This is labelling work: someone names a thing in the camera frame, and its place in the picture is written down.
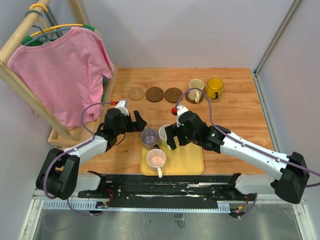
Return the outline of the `cream white mug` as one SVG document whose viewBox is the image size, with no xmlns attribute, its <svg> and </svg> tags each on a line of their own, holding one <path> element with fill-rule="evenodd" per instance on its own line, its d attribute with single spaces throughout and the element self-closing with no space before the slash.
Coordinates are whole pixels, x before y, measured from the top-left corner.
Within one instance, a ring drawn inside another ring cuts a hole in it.
<svg viewBox="0 0 320 240">
<path fill-rule="evenodd" d="M 189 82 L 189 88 L 190 90 L 199 90 L 202 92 L 202 90 L 204 89 L 204 82 L 200 79 L 192 79 Z"/>
</svg>

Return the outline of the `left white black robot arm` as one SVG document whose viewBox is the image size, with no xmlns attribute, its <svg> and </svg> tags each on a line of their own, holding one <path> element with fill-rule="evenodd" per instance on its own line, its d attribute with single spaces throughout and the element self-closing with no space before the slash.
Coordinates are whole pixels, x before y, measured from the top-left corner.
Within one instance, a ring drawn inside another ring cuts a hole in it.
<svg viewBox="0 0 320 240">
<path fill-rule="evenodd" d="M 135 121 L 118 108 L 107 110 L 104 122 L 87 141 L 66 149 L 51 149 L 36 179 L 37 189 L 44 191 L 47 198 L 66 200 L 73 193 L 90 191 L 96 198 L 107 193 L 107 185 L 102 175 L 94 172 L 79 173 L 80 165 L 93 157 L 110 150 L 119 135 L 142 132 L 147 122 L 135 110 Z"/>
</svg>

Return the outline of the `brown wooden coaster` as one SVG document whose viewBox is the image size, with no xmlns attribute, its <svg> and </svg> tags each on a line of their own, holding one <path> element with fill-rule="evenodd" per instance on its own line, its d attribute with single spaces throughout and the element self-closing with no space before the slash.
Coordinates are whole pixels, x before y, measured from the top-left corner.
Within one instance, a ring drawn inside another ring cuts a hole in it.
<svg viewBox="0 0 320 240">
<path fill-rule="evenodd" d="M 192 89 L 185 94 L 185 99 L 192 104 L 198 104 L 203 101 L 204 95 L 200 90 Z"/>
<path fill-rule="evenodd" d="M 150 87 L 145 92 L 145 97 L 152 103 L 160 102 L 164 98 L 164 91 L 160 87 Z"/>
<path fill-rule="evenodd" d="M 164 93 L 164 98 L 169 103 L 177 103 L 183 92 L 176 87 L 168 88 Z"/>
</svg>

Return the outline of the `yellow transparent cup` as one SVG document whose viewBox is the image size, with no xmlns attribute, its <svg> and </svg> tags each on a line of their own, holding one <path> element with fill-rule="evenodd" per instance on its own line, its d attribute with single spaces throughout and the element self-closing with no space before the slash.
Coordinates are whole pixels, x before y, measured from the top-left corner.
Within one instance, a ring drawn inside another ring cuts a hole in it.
<svg viewBox="0 0 320 240">
<path fill-rule="evenodd" d="M 221 96 L 224 83 L 219 78 L 210 78 L 207 81 L 205 93 L 211 100 L 218 100 Z"/>
</svg>

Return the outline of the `woven rattan coaster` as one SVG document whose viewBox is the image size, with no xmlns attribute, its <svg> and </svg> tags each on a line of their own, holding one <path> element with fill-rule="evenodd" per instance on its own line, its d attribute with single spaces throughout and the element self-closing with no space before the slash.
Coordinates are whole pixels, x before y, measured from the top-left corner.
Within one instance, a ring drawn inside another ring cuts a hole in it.
<svg viewBox="0 0 320 240">
<path fill-rule="evenodd" d="M 137 86 L 131 87 L 128 91 L 128 97 L 134 101 L 142 99 L 144 95 L 145 95 L 145 91 L 141 87 L 137 87 Z"/>
<path fill-rule="evenodd" d="M 217 90 L 206 91 L 205 94 L 212 103 L 219 102 L 222 99 L 222 93 Z"/>
</svg>

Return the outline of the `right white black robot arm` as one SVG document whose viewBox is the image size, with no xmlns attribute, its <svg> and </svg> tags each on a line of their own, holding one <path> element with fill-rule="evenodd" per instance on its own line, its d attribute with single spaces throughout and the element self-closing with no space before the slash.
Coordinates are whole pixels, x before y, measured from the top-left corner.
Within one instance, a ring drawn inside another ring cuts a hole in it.
<svg viewBox="0 0 320 240">
<path fill-rule="evenodd" d="M 272 151 L 249 142 L 229 129 L 207 125 L 192 111 L 178 111 L 176 123 L 165 127 L 166 143 L 172 150 L 193 143 L 206 151 L 236 157 L 261 170 L 265 175 L 235 173 L 226 188 L 227 196 L 238 200 L 247 194 L 276 194 L 280 199 L 301 202 L 310 174 L 304 157 Z"/>
</svg>

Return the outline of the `white cup green handle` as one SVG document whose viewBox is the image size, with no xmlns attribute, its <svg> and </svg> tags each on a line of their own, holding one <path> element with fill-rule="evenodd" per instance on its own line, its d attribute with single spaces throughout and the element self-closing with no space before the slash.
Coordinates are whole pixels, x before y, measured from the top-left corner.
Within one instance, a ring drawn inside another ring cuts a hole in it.
<svg viewBox="0 0 320 240">
<path fill-rule="evenodd" d="M 171 147 L 167 144 L 167 134 L 165 128 L 168 127 L 169 124 L 165 124 L 161 126 L 158 130 L 159 135 L 159 143 L 162 148 L 166 148 L 168 150 L 171 150 Z"/>
</svg>

